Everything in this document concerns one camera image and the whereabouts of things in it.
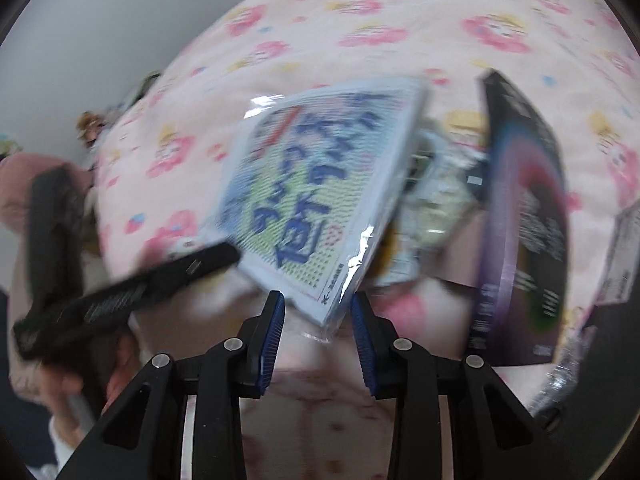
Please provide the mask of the person's left hand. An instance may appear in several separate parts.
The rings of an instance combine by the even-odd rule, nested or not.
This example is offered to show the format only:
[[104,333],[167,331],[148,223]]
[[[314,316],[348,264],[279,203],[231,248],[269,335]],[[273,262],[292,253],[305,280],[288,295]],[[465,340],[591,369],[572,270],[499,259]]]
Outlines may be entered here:
[[[122,335],[115,356],[115,368],[107,382],[103,411],[111,406],[140,370],[140,351],[136,337]],[[60,431],[75,431],[80,427],[80,420],[70,406],[70,399],[81,394],[84,385],[82,379],[76,373],[54,365],[40,365],[38,377],[41,399]]]

